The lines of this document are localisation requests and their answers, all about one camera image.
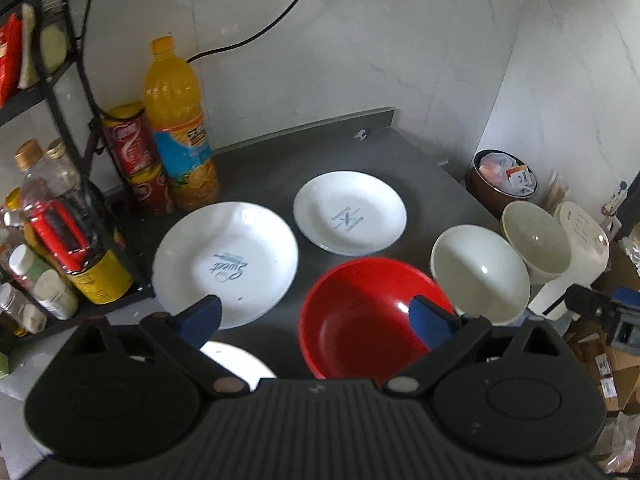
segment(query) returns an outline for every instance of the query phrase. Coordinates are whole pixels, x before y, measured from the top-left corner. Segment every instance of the white plate with blue text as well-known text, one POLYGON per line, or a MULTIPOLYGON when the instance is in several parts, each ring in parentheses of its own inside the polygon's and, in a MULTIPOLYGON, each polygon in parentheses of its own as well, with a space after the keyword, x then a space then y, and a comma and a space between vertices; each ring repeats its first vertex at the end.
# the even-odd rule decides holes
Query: white plate with blue text
POLYGON ((215 294, 221 329, 249 323, 285 295, 298 268, 298 245, 269 209, 220 202, 194 211, 164 236, 154 258, 158 301, 177 314, 215 294))
POLYGON ((307 182, 293 202, 293 216, 315 245, 343 256, 386 249, 406 226, 406 208, 398 193, 356 171, 333 171, 307 182))

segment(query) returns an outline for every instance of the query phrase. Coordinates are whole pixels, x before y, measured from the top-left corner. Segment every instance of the orange juice bottle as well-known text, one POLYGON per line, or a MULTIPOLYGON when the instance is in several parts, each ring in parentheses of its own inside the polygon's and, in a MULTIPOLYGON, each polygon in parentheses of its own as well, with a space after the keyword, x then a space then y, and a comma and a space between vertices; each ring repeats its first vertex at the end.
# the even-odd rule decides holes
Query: orange juice bottle
POLYGON ((191 211, 218 199, 212 151, 193 69, 174 53, 174 38, 151 42, 154 62, 146 73, 145 107, 175 203, 191 211))

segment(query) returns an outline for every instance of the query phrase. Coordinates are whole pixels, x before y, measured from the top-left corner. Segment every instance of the bowl rim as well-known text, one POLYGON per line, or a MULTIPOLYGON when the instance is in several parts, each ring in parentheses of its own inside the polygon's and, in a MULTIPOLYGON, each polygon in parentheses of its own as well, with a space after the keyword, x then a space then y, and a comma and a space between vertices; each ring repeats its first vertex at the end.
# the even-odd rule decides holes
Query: bowl rim
POLYGON ((320 278, 318 278, 318 280, 309 289, 309 292, 305 296, 305 301, 303 301, 303 303, 302 303, 302 308, 300 309, 300 316, 298 317, 298 345, 300 346, 300 351, 302 352, 302 357, 304 358, 306 365, 309 367, 309 369, 313 373, 314 377, 316 377, 316 379, 326 379, 327 377, 325 376, 325 374, 323 374, 319 370, 318 365, 316 364, 314 359, 311 357, 311 354, 309 353, 309 351, 307 349, 307 346, 306 346, 306 343, 305 343, 305 339, 303 338, 304 324, 306 322, 307 312, 309 310, 310 298, 316 293, 318 288, 320 288, 320 286, 329 277, 333 276, 334 274, 336 274, 340 270, 346 269, 348 267, 353 267, 353 266, 356 266, 356 265, 359 265, 359 264, 366 264, 366 263, 369 263, 369 262, 387 262, 387 263, 392 263, 393 265, 395 265, 397 267, 402 267, 403 269, 408 270, 408 271, 412 272, 413 274, 415 274, 416 276, 426 280, 427 282, 429 282, 431 285, 435 286, 436 288, 438 288, 442 292, 443 297, 447 301, 447 306, 449 307, 448 308, 449 312, 452 313, 452 314, 455 313, 454 305, 449 301, 449 298, 444 293, 444 290, 442 290, 441 286, 438 285, 438 283, 435 281, 435 279, 430 278, 427 274, 422 272, 417 267, 414 267, 411 264, 408 264, 408 263, 403 262, 401 260, 396 260, 394 258, 386 258, 384 256, 365 256, 363 258, 354 258, 353 260, 349 260, 348 262, 344 262, 343 264, 340 264, 338 266, 332 267, 327 272, 325 272, 322 276, 320 276, 320 278))
MULTIPOLYGON (((513 247, 511 247, 511 245, 509 244, 509 242, 507 240, 505 240, 503 237, 501 237, 497 232, 488 229, 486 227, 480 226, 480 225, 475 225, 475 224, 460 224, 460 225, 456 225, 453 227, 450 227, 449 229, 447 229, 446 231, 444 231, 443 233, 440 234, 440 236, 438 236, 436 242, 433 245, 433 249, 431 250, 431 256, 429 258, 429 268, 431 271, 431 275, 433 276, 434 281, 436 282, 436 284, 438 284, 438 286, 440 287, 440 289, 445 293, 446 295, 446 291, 444 290, 444 288, 438 283, 438 277, 436 275, 435 272, 435 264, 434 264, 434 254, 436 253, 436 248, 442 244, 442 240, 444 239, 445 235, 447 235, 447 237, 451 236, 452 232, 456 232, 456 231, 460 231, 462 229, 468 230, 469 228, 472 228, 473 230, 480 230, 480 231, 486 231, 491 233, 491 236, 495 236, 495 240, 500 240, 498 243, 499 244, 503 244, 505 246, 507 246, 509 248, 509 250, 513 251, 513 253, 518 257, 518 260, 520 261, 520 264, 522 265, 522 269, 524 270, 524 276, 527 277, 527 282, 526 282, 526 286, 523 287, 523 290, 527 291, 527 299, 526 302, 524 304, 524 307, 522 308, 521 311, 519 311, 517 316, 512 317, 511 319, 508 319, 507 321, 501 321, 501 322, 494 322, 491 321, 489 319, 489 322, 491 322, 492 325, 494 326, 506 326, 508 324, 513 323, 514 321, 516 321, 520 316, 522 316, 522 313, 527 309, 527 307, 529 306, 529 300, 530 300, 530 294, 531 294, 531 280, 529 278, 529 271, 527 270, 527 266, 524 263, 523 259, 521 258, 521 256, 518 254, 518 251, 516 251, 513 247)), ((454 308, 456 309, 456 313, 460 316, 463 314, 466 314, 466 312, 464 312, 462 309, 458 308, 455 304, 454 304, 454 308)))
POLYGON ((542 209, 539 205, 533 204, 531 202, 525 202, 525 201, 511 202, 511 203, 507 204, 507 206, 504 208, 504 210, 502 212, 502 216, 500 216, 500 225, 502 226, 502 232, 504 233, 504 237, 507 239, 507 242, 513 248, 513 250, 515 250, 518 253, 518 256, 520 256, 520 258, 524 261, 524 263, 527 266, 530 266, 530 267, 536 269, 536 271, 538 271, 538 272, 540 272, 542 274, 546 274, 548 276, 553 276, 555 278, 557 278, 558 276, 561 276, 563 273, 567 272, 567 270, 571 266, 572 250, 571 250, 571 242, 569 240, 569 237, 567 236, 565 230, 562 228, 562 224, 554 216, 550 215, 547 211, 542 209), (507 222, 505 221, 505 213, 507 212, 507 210, 509 208, 513 209, 513 207, 511 207, 511 206, 519 207, 518 204, 524 205, 524 207, 535 208, 537 210, 542 211, 547 216, 549 216, 549 218, 551 218, 551 220, 553 221, 553 223, 555 225, 558 226, 559 232, 562 232, 561 237, 564 238, 564 240, 566 242, 565 245, 569 249, 569 262, 567 263, 566 268, 564 270, 562 270, 561 272, 551 272, 550 270, 541 269, 539 265, 532 263, 532 261, 529 258, 527 258, 522 253, 522 251, 519 248, 517 248, 516 245, 511 240, 511 237, 509 236, 509 232, 508 232, 508 229, 507 229, 507 222))

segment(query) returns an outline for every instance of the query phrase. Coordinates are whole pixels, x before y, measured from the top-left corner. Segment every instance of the black cable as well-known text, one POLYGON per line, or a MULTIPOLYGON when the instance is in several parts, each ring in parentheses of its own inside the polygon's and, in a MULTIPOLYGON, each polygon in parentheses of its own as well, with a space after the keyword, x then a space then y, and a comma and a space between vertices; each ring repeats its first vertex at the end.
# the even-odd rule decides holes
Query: black cable
POLYGON ((82 16, 82 28, 80 29, 80 36, 76 40, 80 41, 80 55, 84 56, 84 38, 86 37, 86 24, 89 20, 89 10, 91 9, 91 3, 93 0, 86 0, 84 4, 84 15, 82 16))
MULTIPOLYGON (((291 9, 293 9, 293 7, 295 7, 295 5, 299 1, 300 0, 293 0, 289 4, 289 6, 275 20, 273 20, 269 25, 267 25, 262 30, 256 32, 250 38, 247 38, 246 40, 242 40, 242 41, 239 41, 238 43, 234 43, 234 44, 231 44, 231 45, 221 46, 219 48, 212 48, 211 50, 206 50, 204 52, 196 54, 195 56, 190 57, 187 60, 187 63, 191 63, 191 62, 196 61, 196 60, 198 60, 198 59, 200 59, 202 57, 205 57, 205 56, 210 56, 211 54, 218 54, 220 52, 227 52, 228 50, 233 50, 235 48, 240 48, 241 46, 245 46, 246 44, 251 43, 253 40, 257 40, 263 34, 266 34, 273 27, 275 27, 279 22, 281 22, 281 20, 287 14, 289 14, 291 9)), ((79 58, 80 59, 78 60, 78 63, 80 63, 82 65, 82 69, 83 70, 84 70, 84 42, 86 41, 88 18, 89 18, 89 12, 91 10, 91 4, 92 4, 92 0, 86 0, 86 5, 84 6, 84 16, 82 17, 82 31, 81 31, 80 36, 78 38, 76 38, 76 40, 80 40, 81 41, 80 54, 79 54, 79 58)), ((87 99, 89 101, 89 104, 91 105, 91 108, 93 110, 97 110, 100 113, 100 115, 102 115, 104 118, 110 119, 112 121, 122 121, 122 122, 124 122, 124 121, 132 121, 134 119, 137 119, 138 117, 140 117, 142 114, 145 113, 145 109, 142 108, 142 110, 140 110, 137 114, 132 115, 131 117, 123 117, 123 118, 115 117, 115 116, 111 115, 110 113, 108 113, 107 111, 105 111, 102 108, 100 108, 98 103, 95 101, 94 94, 91 92, 91 89, 88 87, 88 85, 87 85, 86 90, 88 91, 87 99)))
POLYGON ((240 41, 239 43, 234 43, 232 45, 229 46, 221 46, 219 48, 212 48, 211 50, 205 50, 204 52, 201 52, 199 54, 196 54, 195 56, 191 56, 188 60, 187 63, 191 63, 193 61, 196 61, 197 59, 200 59, 201 57, 205 57, 205 56, 210 56, 211 54, 218 54, 220 52, 226 52, 227 50, 233 50, 234 48, 239 48, 241 46, 245 46, 247 43, 251 43, 253 40, 257 40, 258 38, 260 38, 261 35, 265 34, 266 32, 269 32, 273 27, 275 27, 280 20, 282 20, 291 9, 293 9, 293 7, 296 5, 296 3, 298 3, 299 0, 293 0, 290 4, 289 7, 287 7, 286 9, 284 9, 284 12, 278 16, 275 20, 273 20, 269 25, 267 25, 263 30, 256 32, 254 35, 252 35, 250 38, 247 38, 244 41, 240 41))

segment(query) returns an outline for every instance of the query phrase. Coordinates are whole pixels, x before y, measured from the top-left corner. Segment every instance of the snack bag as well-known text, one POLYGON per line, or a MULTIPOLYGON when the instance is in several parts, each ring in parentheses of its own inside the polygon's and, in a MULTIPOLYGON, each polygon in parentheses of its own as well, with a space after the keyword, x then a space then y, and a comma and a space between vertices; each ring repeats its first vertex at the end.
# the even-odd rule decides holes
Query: snack bag
POLYGON ((22 63, 22 23, 15 14, 0 28, 0 108, 17 92, 22 63))

